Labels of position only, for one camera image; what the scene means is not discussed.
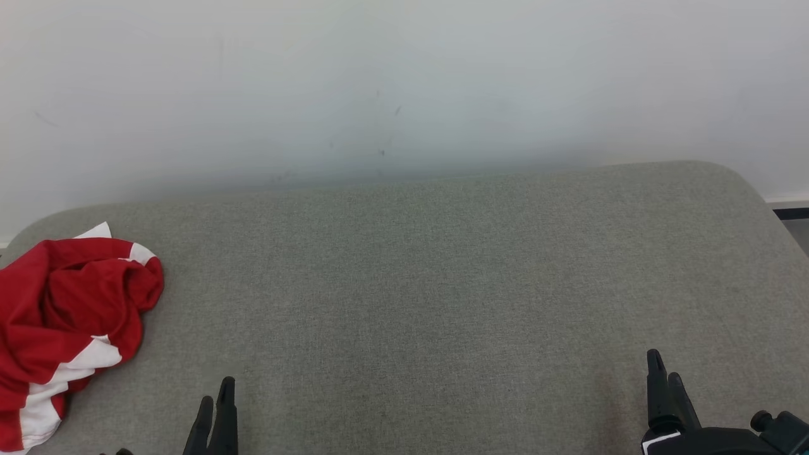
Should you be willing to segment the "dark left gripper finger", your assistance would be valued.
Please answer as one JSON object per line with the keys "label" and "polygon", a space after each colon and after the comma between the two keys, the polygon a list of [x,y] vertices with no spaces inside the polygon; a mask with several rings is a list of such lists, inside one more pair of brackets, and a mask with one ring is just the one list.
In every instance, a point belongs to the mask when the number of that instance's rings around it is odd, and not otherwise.
{"label": "dark left gripper finger", "polygon": [[213,415],[213,397],[204,396],[202,400],[200,400],[196,418],[186,440],[184,455],[200,455],[207,453],[208,438],[213,425]]}
{"label": "dark left gripper finger", "polygon": [[238,454],[238,410],[235,406],[235,379],[225,377],[215,399],[215,415],[208,454]]}

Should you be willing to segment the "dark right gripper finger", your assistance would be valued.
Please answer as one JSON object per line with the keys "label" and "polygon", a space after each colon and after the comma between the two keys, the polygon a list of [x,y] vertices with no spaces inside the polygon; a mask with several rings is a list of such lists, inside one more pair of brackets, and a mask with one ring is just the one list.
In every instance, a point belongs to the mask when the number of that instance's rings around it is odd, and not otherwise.
{"label": "dark right gripper finger", "polygon": [[668,373],[658,349],[647,351],[647,411],[651,432],[677,430],[677,411],[671,397]]}
{"label": "dark right gripper finger", "polygon": [[671,399],[676,407],[677,415],[681,421],[683,432],[693,432],[700,429],[700,420],[691,403],[684,382],[678,373],[668,375],[668,386]]}

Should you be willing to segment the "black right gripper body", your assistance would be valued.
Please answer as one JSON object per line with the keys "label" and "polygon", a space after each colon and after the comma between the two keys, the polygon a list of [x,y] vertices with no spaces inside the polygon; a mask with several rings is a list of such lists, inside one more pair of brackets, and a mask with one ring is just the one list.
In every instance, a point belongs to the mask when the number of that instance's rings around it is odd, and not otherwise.
{"label": "black right gripper body", "polygon": [[693,432],[673,432],[644,437],[643,454],[768,454],[769,445],[751,431],[703,427]]}

